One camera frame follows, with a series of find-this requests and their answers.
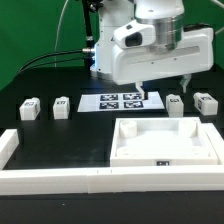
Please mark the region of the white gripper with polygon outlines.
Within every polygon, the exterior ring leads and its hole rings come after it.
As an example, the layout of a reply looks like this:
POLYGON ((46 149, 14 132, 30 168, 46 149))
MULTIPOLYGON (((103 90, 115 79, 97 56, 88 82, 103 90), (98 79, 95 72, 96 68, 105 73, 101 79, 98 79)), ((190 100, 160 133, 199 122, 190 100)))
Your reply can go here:
POLYGON ((186 92, 190 73, 207 71, 213 65, 214 31, 206 27, 181 34, 173 50, 161 52, 154 48, 153 25, 128 23, 116 29, 111 59, 113 81, 118 85, 135 83, 141 99, 145 100, 144 81, 184 75, 180 85, 186 92))

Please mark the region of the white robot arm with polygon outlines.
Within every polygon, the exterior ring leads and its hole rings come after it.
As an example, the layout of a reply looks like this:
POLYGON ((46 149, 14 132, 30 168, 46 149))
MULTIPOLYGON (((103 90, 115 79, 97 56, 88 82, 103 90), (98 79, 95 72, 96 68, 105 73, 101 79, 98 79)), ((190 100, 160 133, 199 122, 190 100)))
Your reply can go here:
POLYGON ((88 0, 99 14, 94 77, 131 84, 189 76, 213 65, 213 29, 185 26, 183 0, 88 0))

